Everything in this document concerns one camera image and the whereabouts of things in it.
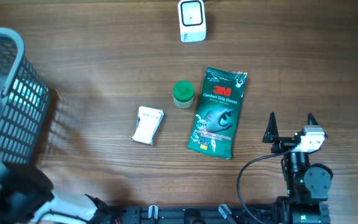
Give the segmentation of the green 3M gloves package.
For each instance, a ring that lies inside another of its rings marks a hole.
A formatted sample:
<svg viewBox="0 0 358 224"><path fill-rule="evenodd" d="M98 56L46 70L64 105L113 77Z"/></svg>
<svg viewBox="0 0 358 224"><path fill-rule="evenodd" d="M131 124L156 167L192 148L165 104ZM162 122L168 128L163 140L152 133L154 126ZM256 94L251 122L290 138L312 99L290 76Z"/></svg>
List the green 3M gloves package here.
<svg viewBox="0 0 358 224"><path fill-rule="evenodd" d="M232 158L246 82L246 72L206 69L188 149L213 157Z"/></svg>

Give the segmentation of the green lid plastic jar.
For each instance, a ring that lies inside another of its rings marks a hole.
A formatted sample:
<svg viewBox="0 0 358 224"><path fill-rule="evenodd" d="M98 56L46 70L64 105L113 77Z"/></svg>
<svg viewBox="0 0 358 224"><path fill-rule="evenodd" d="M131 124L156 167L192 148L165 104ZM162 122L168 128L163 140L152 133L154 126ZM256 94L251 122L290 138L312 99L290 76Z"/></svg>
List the green lid plastic jar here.
<svg viewBox="0 0 358 224"><path fill-rule="evenodd" d="M179 108L189 108L194 101L195 88L188 80L176 82L173 87L173 102Z"/></svg>

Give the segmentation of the dark mesh shopping basket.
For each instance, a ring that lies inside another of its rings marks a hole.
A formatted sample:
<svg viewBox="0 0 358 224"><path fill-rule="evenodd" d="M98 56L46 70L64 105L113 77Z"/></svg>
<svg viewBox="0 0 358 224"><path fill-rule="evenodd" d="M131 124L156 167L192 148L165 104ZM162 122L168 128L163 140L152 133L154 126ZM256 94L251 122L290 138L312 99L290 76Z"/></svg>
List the dark mesh shopping basket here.
<svg viewBox="0 0 358 224"><path fill-rule="evenodd" d="M0 27L1 160L30 163L49 104L49 89L26 59L23 38Z"/></svg>

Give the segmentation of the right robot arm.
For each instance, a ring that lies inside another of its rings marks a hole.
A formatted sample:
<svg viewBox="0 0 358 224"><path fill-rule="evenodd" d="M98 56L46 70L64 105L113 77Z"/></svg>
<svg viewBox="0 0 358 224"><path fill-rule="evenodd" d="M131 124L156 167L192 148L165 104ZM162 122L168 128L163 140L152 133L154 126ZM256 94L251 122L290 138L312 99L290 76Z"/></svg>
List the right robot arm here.
<svg viewBox="0 0 358 224"><path fill-rule="evenodd" d="M328 192L332 170L323 164L311 164L309 155L320 150L328 135L308 114L307 124L293 137L278 133L275 113L271 113L262 142L271 143L271 153L282 156L281 168L287 196L277 197L272 223L330 224Z"/></svg>

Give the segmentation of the white small packet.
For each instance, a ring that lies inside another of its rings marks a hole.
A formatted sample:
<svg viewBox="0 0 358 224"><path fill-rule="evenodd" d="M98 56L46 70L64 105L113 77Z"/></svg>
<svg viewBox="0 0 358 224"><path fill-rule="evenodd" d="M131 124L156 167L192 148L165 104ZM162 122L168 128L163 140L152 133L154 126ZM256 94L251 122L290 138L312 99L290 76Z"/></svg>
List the white small packet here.
<svg viewBox="0 0 358 224"><path fill-rule="evenodd" d="M131 136L131 140L152 145L154 135L157 132L163 116L163 110L140 106L138 109L136 130Z"/></svg>

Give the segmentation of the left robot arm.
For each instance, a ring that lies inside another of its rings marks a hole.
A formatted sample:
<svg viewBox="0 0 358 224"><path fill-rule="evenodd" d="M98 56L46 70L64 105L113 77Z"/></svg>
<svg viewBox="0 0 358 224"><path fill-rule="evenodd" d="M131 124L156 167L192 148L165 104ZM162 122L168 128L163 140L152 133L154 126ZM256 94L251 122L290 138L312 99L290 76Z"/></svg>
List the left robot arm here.
<svg viewBox="0 0 358 224"><path fill-rule="evenodd" d="M55 190L38 168L0 160L0 223L111 223L108 206Z"/></svg>

